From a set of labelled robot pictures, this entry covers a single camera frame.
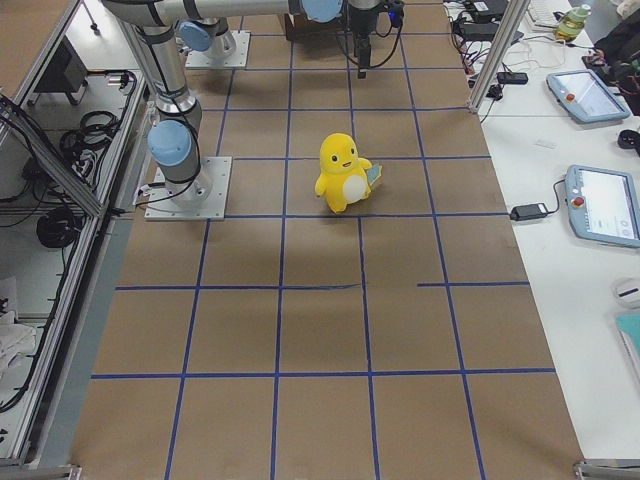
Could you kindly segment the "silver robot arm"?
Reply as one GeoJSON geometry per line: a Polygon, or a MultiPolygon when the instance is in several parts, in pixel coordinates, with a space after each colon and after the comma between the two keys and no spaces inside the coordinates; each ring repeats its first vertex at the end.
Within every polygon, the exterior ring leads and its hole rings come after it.
{"type": "Polygon", "coordinates": [[[210,181],[201,166],[199,101],[187,85],[172,26],[131,28],[136,59],[155,93],[159,121],[148,135],[148,147],[165,182],[167,196],[182,204],[206,196],[210,181]]]}
{"type": "Polygon", "coordinates": [[[104,5],[119,20],[147,34],[153,28],[168,29],[168,38],[160,46],[148,48],[147,63],[161,73],[181,74],[173,25],[179,20],[203,20],[233,16],[304,14],[308,19],[326,23],[337,18],[340,1],[106,1],[104,5]]]}

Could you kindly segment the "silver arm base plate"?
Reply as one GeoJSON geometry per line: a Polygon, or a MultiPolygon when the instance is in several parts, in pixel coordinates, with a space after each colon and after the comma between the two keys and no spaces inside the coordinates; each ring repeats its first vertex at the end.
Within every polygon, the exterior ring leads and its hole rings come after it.
{"type": "Polygon", "coordinates": [[[250,32],[228,30],[208,42],[185,40],[184,43],[189,49],[186,59],[189,70],[243,69],[248,60],[250,32]]]}

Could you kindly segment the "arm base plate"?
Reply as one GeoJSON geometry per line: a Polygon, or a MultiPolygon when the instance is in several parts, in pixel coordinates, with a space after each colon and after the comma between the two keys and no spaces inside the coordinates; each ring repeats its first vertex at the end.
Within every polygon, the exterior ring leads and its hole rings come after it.
{"type": "Polygon", "coordinates": [[[223,220],[225,217],[232,158],[203,157],[201,171],[189,188],[177,195],[182,187],[166,185],[160,167],[154,181],[161,186],[150,191],[149,204],[145,204],[144,217],[148,221],[200,221],[223,220]]]}

